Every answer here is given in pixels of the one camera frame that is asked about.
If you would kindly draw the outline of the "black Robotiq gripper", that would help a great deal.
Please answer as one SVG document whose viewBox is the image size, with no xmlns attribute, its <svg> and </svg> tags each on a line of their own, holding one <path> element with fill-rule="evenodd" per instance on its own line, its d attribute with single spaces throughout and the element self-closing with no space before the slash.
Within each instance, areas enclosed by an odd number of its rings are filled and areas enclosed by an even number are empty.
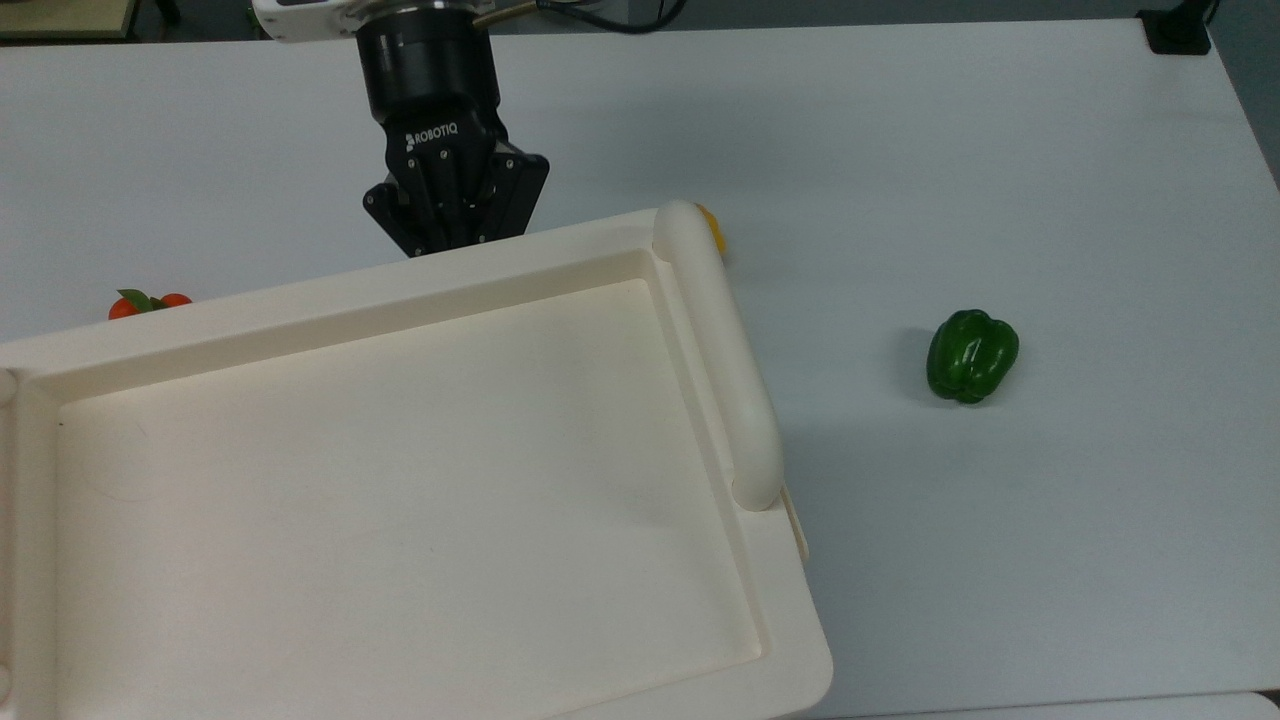
<svg viewBox="0 0 1280 720">
<path fill-rule="evenodd" d="M 376 18 L 356 33 L 389 178 L 362 208 L 407 258 L 524 234 L 550 163 L 500 147 L 500 95 L 471 18 Z"/>
</svg>

